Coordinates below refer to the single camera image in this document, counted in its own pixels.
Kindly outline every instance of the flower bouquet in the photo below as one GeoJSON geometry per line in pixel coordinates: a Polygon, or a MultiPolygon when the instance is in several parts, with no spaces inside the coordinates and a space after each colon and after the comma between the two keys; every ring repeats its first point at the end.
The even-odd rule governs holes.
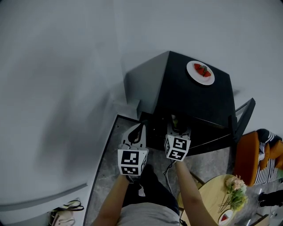
{"type": "Polygon", "coordinates": [[[244,204],[248,202],[248,198],[245,195],[247,186],[241,177],[232,176],[226,180],[225,185],[227,186],[227,194],[223,199],[223,202],[219,208],[221,213],[225,208],[230,205],[233,211],[239,211],[243,208],[244,204]]]}

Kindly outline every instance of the striped cushion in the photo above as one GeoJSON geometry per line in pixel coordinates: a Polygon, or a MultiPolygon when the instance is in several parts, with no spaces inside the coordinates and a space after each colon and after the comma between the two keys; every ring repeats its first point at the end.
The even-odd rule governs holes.
{"type": "Polygon", "coordinates": [[[277,179],[278,169],[275,168],[275,159],[269,159],[267,167],[260,170],[260,165],[257,167],[255,185],[266,184],[277,179]]]}

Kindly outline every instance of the small plate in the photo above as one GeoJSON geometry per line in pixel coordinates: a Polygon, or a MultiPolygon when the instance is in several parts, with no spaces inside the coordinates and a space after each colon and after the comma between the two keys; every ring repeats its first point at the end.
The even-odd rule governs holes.
{"type": "Polygon", "coordinates": [[[214,83],[215,81],[215,77],[214,74],[212,72],[212,70],[207,66],[207,70],[210,72],[211,76],[209,77],[203,77],[202,75],[200,75],[194,67],[194,64],[200,64],[201,66],[207,66],[206,64],[199,62],[199,61],[195,61],[192,60],[187,64],[187,71],[189,73],[189,75],[198,83],[209,86],[211,84],[214,83]]]}
{"type": "Polygon", "coordinates": [[[218,221],[218,225],[225,225],[229,222],[229,220],[231,219],[231,217],[233,216],[233,210],[226,210],[219,218],[218,221]],[[226,216],[228,217],[225,221],[221,221],[222,217],[224,216],[224,214],[226,214],[226,216]]]}

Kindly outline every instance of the round wooden table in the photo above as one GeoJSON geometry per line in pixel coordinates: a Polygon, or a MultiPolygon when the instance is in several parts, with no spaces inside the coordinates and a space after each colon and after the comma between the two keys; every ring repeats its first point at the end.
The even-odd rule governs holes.
{"type": "MultiPolygon", "coordinates": [[[[227,194],[225,182],[230,176],[231,175],[225,174],[212,178],[199,189],[204,206],[217,224],[220,216],[226,210],[230,209],[230,205],[228,205],[224,210],[221,211],[221,213],[218,213],[219,205],[222,204],[227,194]]],[[[186,211],[183,212],[181,219],[190,225],[186,211]]]]}

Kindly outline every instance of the gray floor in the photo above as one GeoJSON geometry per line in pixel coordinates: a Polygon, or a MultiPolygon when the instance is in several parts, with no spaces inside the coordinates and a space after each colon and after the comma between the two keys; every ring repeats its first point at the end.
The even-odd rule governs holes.
{"type": "MultiPolygon", "coordinates": [[[[117,148],[121,142],[123,133],[135,124],[136,123],[132,121],[122,118],[118,118],[116,122],[91,196],[91,201],[87,212],[86,226],[91,225],[96,218],[104,199],[112,188],[115,179],[119,175],[117,148]]],[[[232,153],[232,150],[226,148],[210,153],[189,156],[186,157],[184,161],[191,172],[206,182],[211,178],[221,174],[231,174],[233,171],[233,159],[234,154],[232,153]]],[[[166,158],[165,153],[163,151],[149,149],[148,163],[154,166],[154,171],[157,174],[160,182],[166,186],[163,172],[166,170],[170,161],[166,158]]],[[[180,189],[179,185],[177,184],[177,177],[174,167],[170,169],[168,178],[172,188],[172,193],[175,197],[177,197],[180,189]]],[[[266,185],[257,185],[248,188],[247,195],[249,197],[249,202],[239,213],[237,213],[230,225],[234,225],[236,222],[241,223],[249,220],[253,215],[255,215],[256,212],[266,213],[270,211],[269,207],[267,209],[258,208],[257,206],[256,200],[260,189],[266,193],[274,192],[283,189],[283,184],[279,184],[279,182],[275,181],[266,185]]]]}

